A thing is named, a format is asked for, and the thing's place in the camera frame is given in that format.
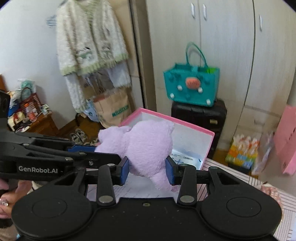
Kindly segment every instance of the pink paper bag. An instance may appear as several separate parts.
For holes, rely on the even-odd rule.
[[[274,145],[283,174],[296,171],[296,107],[287,105],[274,135]]]

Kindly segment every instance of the bag handle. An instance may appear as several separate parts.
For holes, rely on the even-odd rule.
[[[201,56],[202,56],[202,58],[203,58],[203,60],[204,60],[204,62],[205,62],[205,67],[207,68],[208,65],[207,65],[207,61],[206,61],[206,59],[205,59],[205,56],[203,55],[203,53],[202,53],[202,51],[200,50],[200,48],[199,48],[194,42],[190,42],[190,43],[188,43],[188,44],[187,44],[187,47],[186,47],[186,61],[187,61],[187,64],[189,64],[188,50],[189,50],[189,48],[190,48],[191,46],[194,46],[194,47],[196,47],[196,48],[198,49],[198,51],[200,52],[200,54],[201,54]]]
[[[25,89],[29,89],[29,90],[30,90],[30,92],[31,92],[30,96],[31,96],[32,93],[33,93],[32,90],[31,90],[31,88],[29,88],[29,87],[25,87],[25,88],[23,88],[22,91],[21,91],[21,93],[20,93],[20,100],[21,100],[21,101],[24,101],[24,100],[22,99],[22,94],[23,94],[23,92],[24,92]]]

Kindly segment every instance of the wardrobe door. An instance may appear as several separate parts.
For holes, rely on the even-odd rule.
[[[282,0],[254,0],[256,41],[246,105],[278,115],[296,66],[296,13]]]
[[[185,63],[188,42],[200,45],[200,23],[197,0],[147,0],[151,38],[157,111],[170,114],[163,72],[176,62]],[[200,56],[193,53],[191,64],[200,64]]]
[[[254,52],[252,0],[200,0],[201,48],[209,66],[220,68],[217,97],[228,109],[220,142],[229,146],[250,81]]]

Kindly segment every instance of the wooden cabinet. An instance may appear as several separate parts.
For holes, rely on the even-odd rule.
[[[3,90],[5,92],[7,92],[7,89],[6,89],[6,86],[5,86],[5,83],[4,83],[4,80],[2,78],[2,76],[0,75],[0,90]]]
[[[276,130],[279,120],[280,118],[278,116],[249,109],[245,106],[238,125],[256,132],[264,133]]]
[[[192,16],[192,4],[195,17]],[[171,102],[167,98],[163,72],[176,62],[185,63],[188,42],[200,45],[200,24],[197,0],[147,0],[151,38],[157,111],[170,113]],[[193,53],[190,63],[200,64],[200,56]]]
[[[255,51],[246,105],[281,115],[296,66],[296,13],[282,0],[254,0]]]
[[[200,0],[201,49],[220,68],[218,98],[244,102],[254,51],[252,0]]]
[[[46,136],[58,136],[59,130],[52,120],[52,114],[46,116],[41,114],[35,122],[30,125],[28,132],[39,133]]]

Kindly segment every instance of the colorful packaging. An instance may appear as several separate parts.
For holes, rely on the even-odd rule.
[[[236,136],[226,156],[225,161],[236,166],[250,169],[258,156],[259,142],[251,141],[250,137]]]

